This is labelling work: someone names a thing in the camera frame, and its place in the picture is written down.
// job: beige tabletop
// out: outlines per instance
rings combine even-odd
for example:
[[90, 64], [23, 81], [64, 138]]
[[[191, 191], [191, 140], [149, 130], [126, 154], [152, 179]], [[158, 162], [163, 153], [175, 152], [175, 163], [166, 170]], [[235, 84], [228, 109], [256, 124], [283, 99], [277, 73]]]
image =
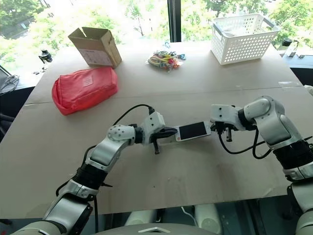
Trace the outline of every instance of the beige tabletop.
[[[197, 44], [194, 44], [194, 48], [195, 53], [202, 54], [200, 50], [197, 52]], [[196, 59], [189, 53], [190, 60]], [[181, 73], [183, 67], [171, 73], [160, 73], [143, 61], [123, 57], [121, 50], [124, 61], [116, 69], [120, 91], [95, 107], [69, 116], [63, 116], [50, 101], [54, 79], [71, 70], [71, 63], [65, 62], [63, 66], [60, 58], [56, 59], [0, 144], [0, 217], [43, 216], [55, 198], [55, 189], [75, 174], [85, 149], [99, 143], [113, 122], [125, 110], [138, 103], [153, 106], [163, 114], [167, 126], [177, 126], [209, 120], [210, 105], [214, 103], [244, 106], [258, 96], [271, 95], [285, 105], [286, 115], [304, 137], [312, 134], [308, 126], [312, 123], [313, 109], [307, 108], [306, 115], [301, 113], [304, 107], [313, 107], [313, 98], [303, 87], [298, 86], [300, 83], [297, 78], [274, 52], [268, 52], [272, 56], [258, 61], [225, 68], [213, 60], [210, 52], [205, 53], [206, 57], [202, 56], [207, 64], [202, 69], [211, 71], [206, 77], [210, 80], [208, 83], [202, 76], [195, 74], [185, 77]], [[74, 59], [75, 70], [87, 68], [78, 54], [68, 56]], [[268, 65], [270, 61], [275, 61], [275, 66]], [[192, 69], [187, 61], [185, 65]], [[128, 69], [127, 76], [122, 68]], [[146, 71], [146, 79], [143, 75], [135, 77], [139, 72], [136, 70], [131, 73], [131, 68]], [[175, 73], [181, 73], [181, 80]], [[275, 73], [283, 74], [284, 78], [279, 78]], [[222, 86], [221, 79], [229, 81], [228, 76], [232, 76], [233, 80], [238, 79], [238, 84], [242, 85], [246, 80], [249, 88], [236, 88], [234, 81]], [[146, 94], [143, 88], [149, 89], [151, 94]], [[140, 124], [146, 116], [147, 110], [138, 108], [120, 123]], [[253, 134], [236, 132], [233, 134], [234, 142], [227, 144], [233, 150], [246, 148], [252, 145]], [[282, 195], [290, 184], [273, 154], [263, 160], [254, 159], [251, 152], [229, 155], [222, 149], [215, 133], [185, 142], [168, 138], [160, 141], [160, 147], [159, 155], [154, 155], [151, 145], [140, 144], [122, 152], [120, 160], [106, 178], [106, 183], [113, 187], [100, 189], [99, 213]], [[257, 153], [262, 154], [266, 150], [266, 146], [259, 146]]]

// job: red bag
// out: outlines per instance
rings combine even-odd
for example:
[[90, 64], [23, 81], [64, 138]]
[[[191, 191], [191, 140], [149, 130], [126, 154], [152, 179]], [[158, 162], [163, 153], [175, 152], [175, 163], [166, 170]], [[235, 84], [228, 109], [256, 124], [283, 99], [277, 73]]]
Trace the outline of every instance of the red bag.
[[79, 70], [61, 75], [52, 87], [52, 99], [63, 115], [88, 109], [118, 91], [111, 67]]

